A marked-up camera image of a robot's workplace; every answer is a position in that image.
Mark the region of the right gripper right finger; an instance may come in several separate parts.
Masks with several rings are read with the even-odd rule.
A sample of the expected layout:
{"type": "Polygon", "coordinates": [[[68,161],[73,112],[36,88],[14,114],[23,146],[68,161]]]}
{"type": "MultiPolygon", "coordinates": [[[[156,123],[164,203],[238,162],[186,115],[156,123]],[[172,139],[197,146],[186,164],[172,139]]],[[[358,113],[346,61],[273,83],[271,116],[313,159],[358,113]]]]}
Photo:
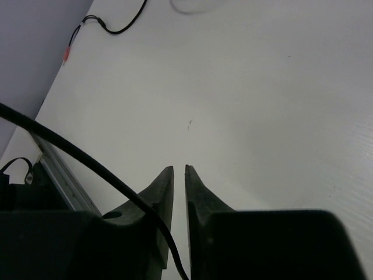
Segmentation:
{"type": "Polygon", "coordinates": [[[185,166],[185,197],[191,278],[215,279],[214,233],[209,222],[215,214],[230,213],[235,210],[204,185],[192,165],[185,166]]]}

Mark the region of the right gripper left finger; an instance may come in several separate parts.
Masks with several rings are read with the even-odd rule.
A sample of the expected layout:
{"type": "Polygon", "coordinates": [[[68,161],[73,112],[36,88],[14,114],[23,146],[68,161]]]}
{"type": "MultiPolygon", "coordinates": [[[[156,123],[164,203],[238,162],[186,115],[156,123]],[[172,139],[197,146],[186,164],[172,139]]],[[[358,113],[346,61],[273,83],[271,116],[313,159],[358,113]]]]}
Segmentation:
{"type": "MultiPolygon", "coordinates": [[[[174,202],[174,168],[167,166],[163,169],[138,196],[151,206],[170,230],[174,202]]],[[[102,218],[122,229],[135,231],[134,237],[124,238],[127,250],[130,245],[134,245],[135,251],[139,252],[141,257],[153,257],[161,269],[167,268],[168,244],[163,234],[154,219],[132,201],[107,212],[102,218]]]]}

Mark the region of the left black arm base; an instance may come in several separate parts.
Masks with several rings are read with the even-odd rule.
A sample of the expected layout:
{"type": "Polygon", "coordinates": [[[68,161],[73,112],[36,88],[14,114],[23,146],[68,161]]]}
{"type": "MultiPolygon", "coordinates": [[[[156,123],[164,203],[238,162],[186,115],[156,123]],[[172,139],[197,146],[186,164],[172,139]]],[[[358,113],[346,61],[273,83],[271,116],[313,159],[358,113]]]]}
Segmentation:
{"type": "Polygon", "coordinates": [[[10,160],[1,168],[1,211],[71,210],[71,203],[40,163],[25,157],[10,160]],[[6,170],[17,160],[27,164],[24,183],[11,183],[6,170]]]}

